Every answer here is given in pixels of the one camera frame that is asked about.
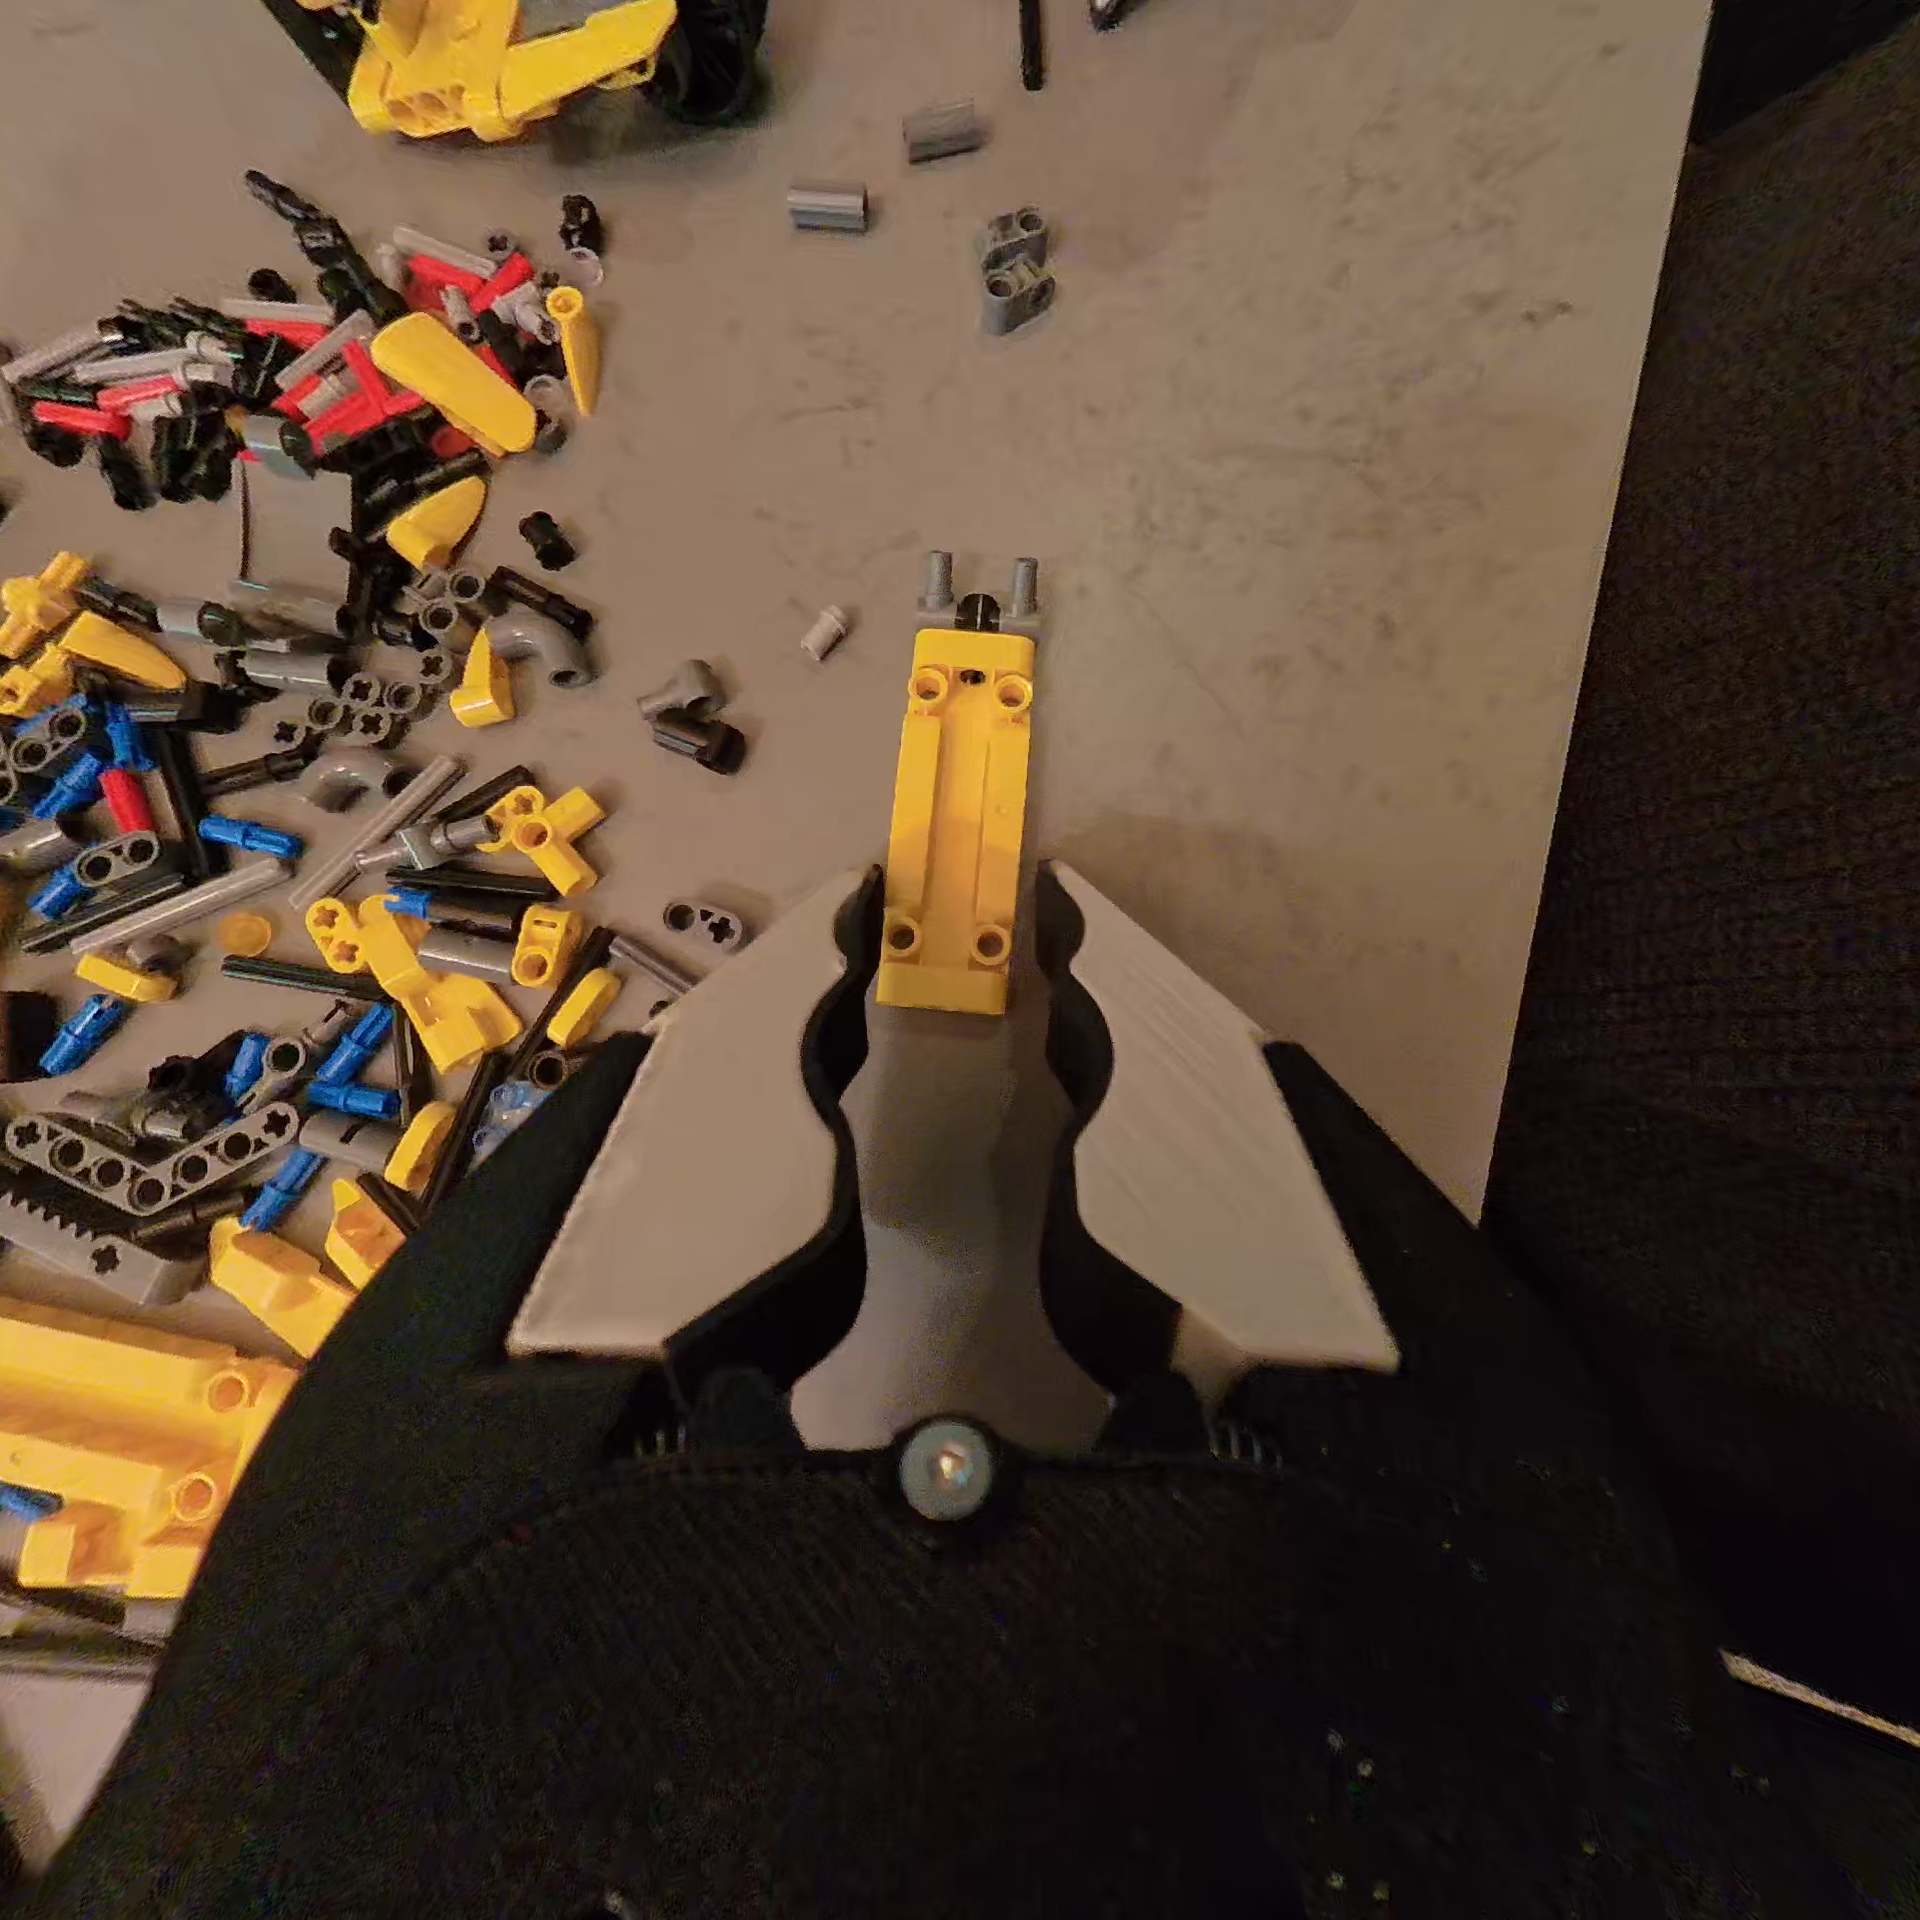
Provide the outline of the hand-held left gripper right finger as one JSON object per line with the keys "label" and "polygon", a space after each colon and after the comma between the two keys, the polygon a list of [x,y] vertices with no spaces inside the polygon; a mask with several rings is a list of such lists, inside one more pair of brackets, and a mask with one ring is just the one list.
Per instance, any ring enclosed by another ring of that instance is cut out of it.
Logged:
{"label": "hand-held left gripper right finger", "polygon": [[1040,1292],[1075,1367],[1106,1401],[1174,1378],[1207,1411],[1271,1367],[1393,1378],[1266,1029],[1065,858],[1035,875],[1035,956],[1069,1107]]}

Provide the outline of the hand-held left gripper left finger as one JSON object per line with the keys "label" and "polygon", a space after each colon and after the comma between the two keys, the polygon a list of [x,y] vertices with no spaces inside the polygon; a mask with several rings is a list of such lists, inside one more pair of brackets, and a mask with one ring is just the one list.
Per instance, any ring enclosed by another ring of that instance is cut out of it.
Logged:
{"label": "hand-held left gripper left finger", "polygon": [[854,1333],[869,1251],[846,1094],[878,933],[881,870],[846,870],[643,1029],[513,1359],[637,1363],[672,1399],[756,1373],[786,1399]]}

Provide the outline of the yellow panel with grey pins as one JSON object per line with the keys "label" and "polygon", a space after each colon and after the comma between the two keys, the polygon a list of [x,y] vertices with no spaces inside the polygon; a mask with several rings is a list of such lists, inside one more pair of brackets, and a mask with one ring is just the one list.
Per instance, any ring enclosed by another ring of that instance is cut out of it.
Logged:
{"label": "yellow panel with grey pins", "polygon": [[927,555],[881,875],[877,997],[892,1010],[1011,1005],[1040,635],[1040,560],[1017,560],[1002,596],[959,596],[953,555]]}

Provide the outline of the pile of toy building pieces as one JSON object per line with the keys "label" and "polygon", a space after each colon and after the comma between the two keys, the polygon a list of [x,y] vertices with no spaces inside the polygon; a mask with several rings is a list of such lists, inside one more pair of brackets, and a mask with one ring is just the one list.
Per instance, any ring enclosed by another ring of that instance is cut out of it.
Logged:
{"label": "pile of toy building pieces", "polygon": [[5,370],[33,440],[91,446],[120,508],[146,508],[146,479],[220,498],[269,461],[352,490],[335,528],[351,591],[318,611],[260,582],[250,606],[157,606],[77,552],[5,582],[5,881],[29,887],[19,951],[85,985],[66,1018],[5,993],[5,1089],[85,1072],[134,1010],[170,1002],[178,938],[207,922],[229,980],[339,998],[303,1040],[233,1032],[120,1102],[5,1114],[5,1254],[124,1309],[5,1292],[5,1394],[172,1394],[229,1424],[289,1367],[157,1309],[210,1287],[313,1359],[507,1136],[507,1094],[541,1102],[588,1065],[622,964],[659,980],[647,1041],[694,991],[575,914],[593,795],[393,759],[435,690],[488,729],[516,717],[520,660],[596,683],[593,611],[513,569],[455,569],[495,467],[557,425],[550,376],[582,411],[599,397],[582,289],[405,229],[387,282],[325,206],[247,181],[326,307],[260,277],[239,303],[128,303]]}

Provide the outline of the grey black elbow connector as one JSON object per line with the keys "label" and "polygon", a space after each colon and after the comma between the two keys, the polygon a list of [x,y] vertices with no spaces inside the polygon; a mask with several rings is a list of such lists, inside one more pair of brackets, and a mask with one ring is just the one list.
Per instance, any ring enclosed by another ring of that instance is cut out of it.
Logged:
{"label": "grey black elbow connector", "polygon": [[682,660],[637,696],[652,743],[718,776],[736,776],[748,759],[748,738],[727,720],[728,705],[732,690],[708,660]]}

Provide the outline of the person's black clothed body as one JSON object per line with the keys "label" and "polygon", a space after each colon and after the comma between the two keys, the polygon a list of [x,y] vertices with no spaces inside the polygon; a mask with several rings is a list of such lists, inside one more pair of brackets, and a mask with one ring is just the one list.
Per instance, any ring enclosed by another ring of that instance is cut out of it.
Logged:
{"label": "person's black clothed body", "polygon": [[1917,4],[1715,4],[1483,1218],[1917,1918]]}

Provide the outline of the plain yellow toy panel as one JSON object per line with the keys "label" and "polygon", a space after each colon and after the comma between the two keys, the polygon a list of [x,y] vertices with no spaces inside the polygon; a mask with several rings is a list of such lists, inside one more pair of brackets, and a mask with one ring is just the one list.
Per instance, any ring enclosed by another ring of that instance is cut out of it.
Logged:
{"label": "plain yellow toy panel", "polygon": [[172,1603],[301,1367],[5,1301],[5,1483],[57,1508],[12,1547],[29,1592]]}

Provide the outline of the small yellow toy vehicle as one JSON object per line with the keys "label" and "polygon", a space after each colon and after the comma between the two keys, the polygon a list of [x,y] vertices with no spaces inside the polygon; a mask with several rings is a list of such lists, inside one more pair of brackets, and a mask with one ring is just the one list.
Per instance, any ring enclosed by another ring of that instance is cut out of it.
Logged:
{"label": "small yellow toy vehicle", "polygon": [[767,4],[269,4],[363,132],[520,142],[593,96],[686,129],[756,99]]}

